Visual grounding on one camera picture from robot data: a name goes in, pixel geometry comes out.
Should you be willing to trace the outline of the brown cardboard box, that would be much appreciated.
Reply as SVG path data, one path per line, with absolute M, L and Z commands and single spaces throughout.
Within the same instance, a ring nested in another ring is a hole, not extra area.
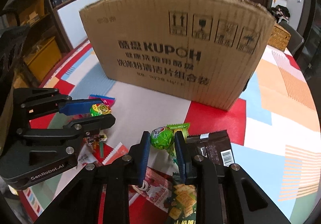
M 108 78 L 223 110 L 275 25 L 249 0 L 99 0 L 79 15 Z

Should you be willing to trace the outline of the red white snack sachet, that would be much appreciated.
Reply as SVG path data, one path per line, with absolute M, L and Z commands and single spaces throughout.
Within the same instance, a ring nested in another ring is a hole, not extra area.
M 82 169 L 87 164 L 95 163 L 97 162 L 96 157 L 92 154 L 91 148 L 84 144 L 81 148 L 78 156 L 78 164 L 76 169 Z

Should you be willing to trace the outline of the red white candy packet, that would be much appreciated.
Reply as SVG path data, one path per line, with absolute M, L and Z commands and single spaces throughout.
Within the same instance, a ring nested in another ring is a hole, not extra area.
M 115 148 L 103 143 L 102 146 L 97 145 L 96 149 L 92 153 L 99 163 L 102 165 L 108 165 L 116 159 L 128 154 L 128 148 L 121 142 L 118 143 Z

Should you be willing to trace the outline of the green lollipop candy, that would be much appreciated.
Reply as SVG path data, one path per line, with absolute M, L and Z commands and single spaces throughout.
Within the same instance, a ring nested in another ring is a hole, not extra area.
M 177 156 L 175 151 L 175 133 L 181 131 L 184 139 L 189 136 L 188 130 L 190 123 L 170 124 L 161 126 L 151 132 L 151 145 L 158 150 L 165 150 L 169 157 L 177 164 Z

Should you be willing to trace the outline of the green cracker packet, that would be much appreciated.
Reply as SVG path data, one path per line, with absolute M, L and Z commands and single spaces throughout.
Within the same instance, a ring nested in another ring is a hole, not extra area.
M 175 182 L 165 223 L 196 223 L 196 187 Z

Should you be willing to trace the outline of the gold red foil candy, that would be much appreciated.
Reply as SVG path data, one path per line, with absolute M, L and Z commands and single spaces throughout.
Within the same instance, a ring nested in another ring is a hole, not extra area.
M 105 132 L 101 131 L 98 134 L 91 134 L 89 132 L 86 133 L 83 138 L 86 145 L 92 150 L 96 150 L 97 147 L 101 146 L 101 143 L 107 141 L 108 137 Z

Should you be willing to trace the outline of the woven wicker box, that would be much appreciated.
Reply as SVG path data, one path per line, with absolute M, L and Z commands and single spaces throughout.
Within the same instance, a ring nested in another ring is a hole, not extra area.
M 290 41 L 291 34 L 279 24 L 275 24 L 268 40 L 268 45 L 284 52 Z

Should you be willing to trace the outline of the dark brown snack packet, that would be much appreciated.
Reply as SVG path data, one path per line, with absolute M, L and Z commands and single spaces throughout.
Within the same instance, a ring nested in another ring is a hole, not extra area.
M 193 156 L 201 155 L 227 167 L 235 163 L 227 130 L 188 136 L 186 143 Z

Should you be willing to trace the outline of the Lotso strawberry lollipop packet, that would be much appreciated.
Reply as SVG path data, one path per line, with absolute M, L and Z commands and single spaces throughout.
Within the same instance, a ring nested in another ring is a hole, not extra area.
M 133 189 L 164 212 L 171 206 L 172 183 L 147 167 L 145 179 L 141 186 L 132 186 Z

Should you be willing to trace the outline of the pink candy wrapper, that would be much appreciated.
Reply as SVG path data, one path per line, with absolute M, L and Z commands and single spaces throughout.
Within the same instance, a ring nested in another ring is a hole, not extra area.
M 100 98 L 102 103 L 105 104 L 106 106 L 112 107 L 113 104 L 115 104 L 116 99 L 113 97 L 107 97 L 107 96 L 102 96 L 102 95 L 94 95 L 91 94 L 89 95 L 89 99 L 95 99 L 95 98 Z

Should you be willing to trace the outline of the dark chair right far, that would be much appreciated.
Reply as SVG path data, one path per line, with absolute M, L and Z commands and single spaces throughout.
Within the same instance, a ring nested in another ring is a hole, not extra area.
M 290 33 L 291 37 L 288 42 L 287 48 L 292 55 L 295 55 L 297 50 L 303 45 L 304 39 L 303 37 L 294 29 L 292 28 L 286 20 L 282 19 L 279 22 L 279 25 L 284 28 L 287 32 Z

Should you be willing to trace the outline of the green yellow round candy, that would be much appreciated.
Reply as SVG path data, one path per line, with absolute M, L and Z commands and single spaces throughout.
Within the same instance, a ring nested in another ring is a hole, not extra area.
M 90 114 L 92 117 L 111 114 L 111 108 L 103 103 L 93 104 L 90 108 Z

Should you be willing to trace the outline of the colourful patchwork tablecloth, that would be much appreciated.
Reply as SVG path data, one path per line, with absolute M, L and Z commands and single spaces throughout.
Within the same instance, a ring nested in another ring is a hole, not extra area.
M 190 134 L 227 130 L 232 158 L 291 223 L 304 223 L 320 200 L 320 124 L 309 86 L 288 51 L 267 46 L 246 90 L 228 111 L 108 79 L 89 42 L 45 77 L 74 99 L 116 99 L 107 144 L 130 147 L 144 131 L 190 123 Z

